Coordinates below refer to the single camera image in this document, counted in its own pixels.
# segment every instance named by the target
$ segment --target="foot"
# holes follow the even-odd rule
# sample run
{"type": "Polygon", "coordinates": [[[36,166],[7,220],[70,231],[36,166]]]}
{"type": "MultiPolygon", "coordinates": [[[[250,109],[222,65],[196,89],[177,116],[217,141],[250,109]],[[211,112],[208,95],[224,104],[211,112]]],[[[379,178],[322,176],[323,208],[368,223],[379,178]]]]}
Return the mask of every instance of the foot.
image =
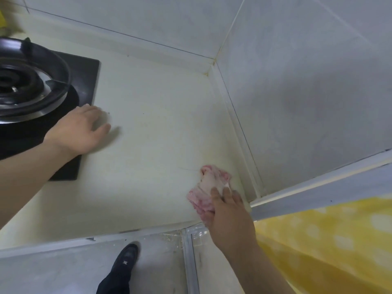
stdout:
{"type": "Polygon", "coordinates": [[[139,251],[140,250],[136,242],[131,242],[122,249],[117,259],[115,260],[111,271],[116,269],[125,269],[129,270],[130,272],[137,261],[139,251]]]}

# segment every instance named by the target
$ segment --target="cloth rag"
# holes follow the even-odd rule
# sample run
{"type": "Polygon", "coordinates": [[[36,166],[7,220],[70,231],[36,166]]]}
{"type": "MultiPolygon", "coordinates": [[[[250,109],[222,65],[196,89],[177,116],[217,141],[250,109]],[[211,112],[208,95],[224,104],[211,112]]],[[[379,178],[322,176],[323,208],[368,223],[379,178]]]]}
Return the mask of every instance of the cloth rag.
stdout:
{"type": "Polygon", "coordinates": [[[198,215],[202,216],[207,211],[215,211],[211,201],[211,189],[216,187],[222,196],[223,188],[230,188],[231,174],[215,165],[204,165],[200,172],[202,179],[196,187],[189,191],[187,199],[192,203],[198,215]]]}

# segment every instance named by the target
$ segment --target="white countertop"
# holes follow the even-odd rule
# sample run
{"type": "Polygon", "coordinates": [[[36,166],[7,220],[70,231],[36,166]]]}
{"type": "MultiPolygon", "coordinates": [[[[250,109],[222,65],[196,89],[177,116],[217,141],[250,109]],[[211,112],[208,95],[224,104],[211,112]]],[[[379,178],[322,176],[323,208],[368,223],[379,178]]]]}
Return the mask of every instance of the white countertop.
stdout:
{"type": "Polygon", "coordinates": [[[104,148],[83,157],[76,181],[48,182],[0,230],[0,248],[198,220],[186,195],[204,164],[230,172],[243,192],[225,135],[232,124],[206,75],[29,37],[101,61],[93,104],[109,113],[112,132],[104,148]]]}

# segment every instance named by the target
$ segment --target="gas stove burner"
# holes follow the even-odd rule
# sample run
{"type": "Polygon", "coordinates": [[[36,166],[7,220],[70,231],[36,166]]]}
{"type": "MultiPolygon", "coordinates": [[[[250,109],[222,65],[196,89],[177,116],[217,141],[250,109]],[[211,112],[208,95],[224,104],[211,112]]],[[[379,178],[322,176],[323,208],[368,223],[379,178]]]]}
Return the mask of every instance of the gas stove burner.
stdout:
{"type": "Polygon", "coordinates": [[[44,90],[36,70],[23,64],[0,64],[0,105],[31,101],[44,90]]]}
{"type": "Polygon", "coordinates": [[[66,98],[71,74],[66,62],[45,47],[0,37],[0,124],[41,117],[66,98]]]}

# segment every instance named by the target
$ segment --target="yellow patterned fabric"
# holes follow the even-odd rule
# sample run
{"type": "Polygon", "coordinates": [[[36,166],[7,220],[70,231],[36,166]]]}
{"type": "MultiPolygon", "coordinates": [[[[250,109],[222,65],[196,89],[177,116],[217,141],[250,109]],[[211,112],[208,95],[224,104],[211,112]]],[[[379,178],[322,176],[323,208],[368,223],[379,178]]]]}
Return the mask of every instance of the yellow patterned fabric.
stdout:
{"type": "Polygon", "coordinates": [[[392,194],[255,222],[302,294],[392,293],[392,194]]]}

